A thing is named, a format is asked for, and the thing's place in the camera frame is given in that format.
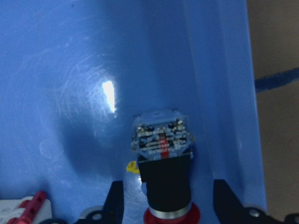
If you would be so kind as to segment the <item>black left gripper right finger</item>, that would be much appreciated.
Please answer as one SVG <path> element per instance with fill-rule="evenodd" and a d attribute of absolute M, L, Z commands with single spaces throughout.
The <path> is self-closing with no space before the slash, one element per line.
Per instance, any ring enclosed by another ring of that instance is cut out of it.
<path fill-rule="evenodd" d="M 299 214 L 278 221 L 257 207 L 244 206 L 225 180 L 214 180 L 213 206 L 221 224 L 297 224 Z"/>

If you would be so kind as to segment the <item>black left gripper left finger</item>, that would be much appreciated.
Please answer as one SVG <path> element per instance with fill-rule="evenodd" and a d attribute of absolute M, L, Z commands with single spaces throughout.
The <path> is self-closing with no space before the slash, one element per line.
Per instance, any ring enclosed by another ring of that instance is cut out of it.
<path fill-rule="evenodd" d="M 105 203 L 91 207 L 81 213 L 77 224 L 122 224 L 123 221 L 123 181 L 113 181 Z"/>

